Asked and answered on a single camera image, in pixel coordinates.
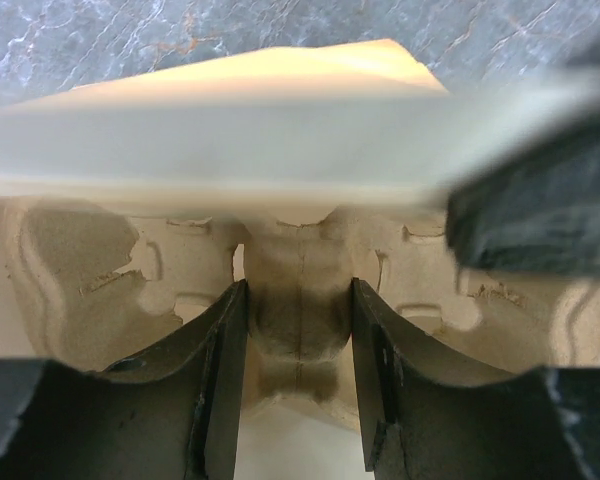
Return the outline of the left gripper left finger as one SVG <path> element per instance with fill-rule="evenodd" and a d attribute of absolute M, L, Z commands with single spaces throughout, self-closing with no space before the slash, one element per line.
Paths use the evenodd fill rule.
<path fill-rule="evenodd" d="M 247 286 L 101 372 L 0 359 L 0 479 L 230 479 Z"/>

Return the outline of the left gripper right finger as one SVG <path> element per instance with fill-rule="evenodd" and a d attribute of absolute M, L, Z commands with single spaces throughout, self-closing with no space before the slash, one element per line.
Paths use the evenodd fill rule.
<path fill-rule="evenodd" d="M 351 284 L 364 464 L 378 479 L 600 479 L 600 368 L 473 360 Z"/>

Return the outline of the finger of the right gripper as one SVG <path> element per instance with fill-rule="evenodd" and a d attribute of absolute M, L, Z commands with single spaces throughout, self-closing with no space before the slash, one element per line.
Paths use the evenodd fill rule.
<path fill-rule="evenodd" d="M 600 278 L 600 112 L 454 192 L 446 240 L 465 267 Z"/>

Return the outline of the cardboard cup carrier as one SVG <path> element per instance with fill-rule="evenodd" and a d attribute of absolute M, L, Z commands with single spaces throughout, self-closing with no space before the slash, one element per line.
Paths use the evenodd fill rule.
<path fill-rule="evenodd" d="M 444 224 L 442 212 L 176 220 L 10 200 L 3 241 L 33 349 L 82 370 L 155 343 L 245 279 L 247 410 L 304 397 L 357 427 L 356 278 L 397 314 L 394 342 L 435 380 L 475 386 L 539 365 L 596 363 L 600 280 L 459 267 Z"/>

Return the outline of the brown paper bag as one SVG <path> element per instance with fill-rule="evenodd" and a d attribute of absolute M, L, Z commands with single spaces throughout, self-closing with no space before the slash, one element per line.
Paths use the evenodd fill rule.
<path fill-rule="evenodd" d="M 274 47 L 0 108 L 0 199 L 412 210 L 600 113 L 600 66 L 450 93 L 398 43 Z"/>

